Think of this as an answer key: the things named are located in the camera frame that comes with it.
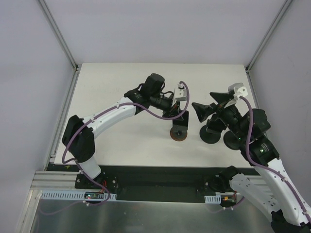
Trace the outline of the black phone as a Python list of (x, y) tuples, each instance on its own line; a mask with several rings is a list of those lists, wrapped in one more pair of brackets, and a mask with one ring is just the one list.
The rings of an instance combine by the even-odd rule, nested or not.
[(227, 128), (225, 124), (217, 116), (213, 116), (207, 121), (207, 133), (221, 134)]
[(186, 110), (181, 117), (173, 120), (172, 131), (175, 133), (177, 132), (185, 133), (188, 131), (188, 125), (189, 125), (189, 111)]

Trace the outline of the black phone stand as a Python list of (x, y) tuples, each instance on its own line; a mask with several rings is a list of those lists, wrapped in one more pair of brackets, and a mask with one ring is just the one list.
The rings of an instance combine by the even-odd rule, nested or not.
[(240, 140), (231, 132), (227, 131), (223, 136), (224, 144), (231, 150), (239, 150)]
[(221, 138), (221, 134), (212, 134), (212, 133), (207, 133), (206, 132), (207, 129), (207, 124), (204, 125), (199, 132), (200, 138), (202, 139), (202, 141), (204, 141), (207, 144), (215, 144), (217, 143), (220, 138)]

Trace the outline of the brown disc small stand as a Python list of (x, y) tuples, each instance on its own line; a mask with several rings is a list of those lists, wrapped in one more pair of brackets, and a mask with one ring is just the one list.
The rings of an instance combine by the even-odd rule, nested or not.
[(174, 140), (174, 141), (184, 141), (188, 136), (188, 132), (187, 131), (174, 131), (173, 129), (170, 130), (170, 137)]

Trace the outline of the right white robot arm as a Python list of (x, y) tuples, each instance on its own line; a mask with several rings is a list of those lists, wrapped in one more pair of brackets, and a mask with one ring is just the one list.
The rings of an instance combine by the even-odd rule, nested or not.
[(220, 193), (230, 190), (240, 193), (265, 214), (276, 233), (309, 233), (311, 207), (287, 174), (274, 144), (265, 136), (271, 127), (265, 111), (252, 108), (243, 95), (232, 92), (211, 92), (210, 95), (215, 103), (191, 104), (199, 121), (206, 122), (200, 130), (201, 139), (208, 144), (216, 143), (221, 132), (227, 130), (225, 145), (241, 152), (264, 179), (272, 195), (261, 191), (234, 166), (212, 178), (208, 182), (209, 188)]

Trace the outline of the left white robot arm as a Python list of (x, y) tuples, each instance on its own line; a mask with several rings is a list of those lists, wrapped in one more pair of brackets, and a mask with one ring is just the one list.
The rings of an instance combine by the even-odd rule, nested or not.
[(150, 74), (144, 83), (127, 91), (114, 105), (87, 117), (73, 115), (69, 118), (62, 143), (66, 147), (62, 163), (66, 164), (66, 154), (70, 152), (72, 161), (86, 176), (86, 183), (93, 189), (103, 183), (101, 169), (94, 158), (95, 139), (105, 130), (120, 121), (133, 117), (142, 111), (154, 107), (162, 111), (162, 115), (150, 114), (158, 119), (172, 121), (170, 136), (175, 141), (183, 141), (188, 135), (189, 113), (187, 108), (181, 109), (181, 102), (189, 104), (189, 89), (180, 81), (174, 91), (163, 92), (165, 79), (159, 74)]

